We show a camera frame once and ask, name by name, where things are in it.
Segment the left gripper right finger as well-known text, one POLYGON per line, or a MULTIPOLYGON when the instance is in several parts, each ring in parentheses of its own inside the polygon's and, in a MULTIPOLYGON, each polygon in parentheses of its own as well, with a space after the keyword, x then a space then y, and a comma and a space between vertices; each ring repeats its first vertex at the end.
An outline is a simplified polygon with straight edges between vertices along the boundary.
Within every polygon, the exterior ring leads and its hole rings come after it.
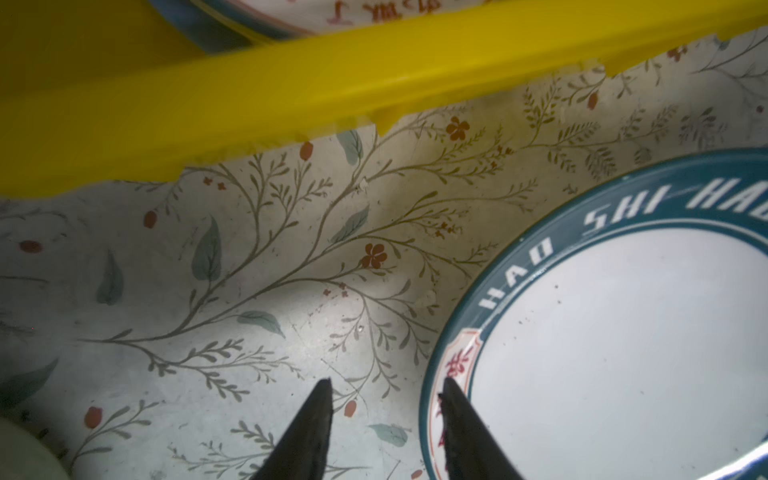
POLYGON ((444 379, 439 397, 444 417, 445 468, 451 480, 523 480, 453 378, 444 379))

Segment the green ceramic bowl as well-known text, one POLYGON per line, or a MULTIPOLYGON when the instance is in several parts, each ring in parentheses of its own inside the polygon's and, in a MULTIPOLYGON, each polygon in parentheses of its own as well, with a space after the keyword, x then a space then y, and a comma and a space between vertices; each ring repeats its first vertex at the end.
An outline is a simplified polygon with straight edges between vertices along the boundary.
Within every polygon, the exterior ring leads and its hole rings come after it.
POLYGON ((20 426, 1 419, 1 480, 68 480, 59 460, 20 426))

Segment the yellow plastic bin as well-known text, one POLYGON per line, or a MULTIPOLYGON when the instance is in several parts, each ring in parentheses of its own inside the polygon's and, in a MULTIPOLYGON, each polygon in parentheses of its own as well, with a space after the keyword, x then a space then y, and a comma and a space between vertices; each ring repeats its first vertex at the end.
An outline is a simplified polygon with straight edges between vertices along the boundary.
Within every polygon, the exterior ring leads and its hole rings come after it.
POLYGON ((55 196, 764 26, 763 1, 500 1, 208 56, 140 1, 1 5, 1 193, 55 196))

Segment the green rim lettered plate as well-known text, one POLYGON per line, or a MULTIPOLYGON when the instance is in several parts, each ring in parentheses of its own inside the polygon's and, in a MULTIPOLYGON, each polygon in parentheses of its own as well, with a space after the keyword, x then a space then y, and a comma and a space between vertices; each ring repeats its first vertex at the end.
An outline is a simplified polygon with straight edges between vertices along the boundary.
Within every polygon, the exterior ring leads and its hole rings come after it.
POLYGON ((766 150, 638 170, 499 254, 427 369, 432 479, 448 378, 527 479, 765 478, 766 150))

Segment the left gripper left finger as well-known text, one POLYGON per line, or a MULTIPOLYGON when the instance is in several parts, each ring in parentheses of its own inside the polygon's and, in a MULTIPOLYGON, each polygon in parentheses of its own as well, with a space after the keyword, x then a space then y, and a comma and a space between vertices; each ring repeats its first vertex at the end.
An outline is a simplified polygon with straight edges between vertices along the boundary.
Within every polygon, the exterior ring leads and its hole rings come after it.
POLYGON ((320 480, 325 474, 333 420, 333 389, 319 380, 251 479, 320 480))

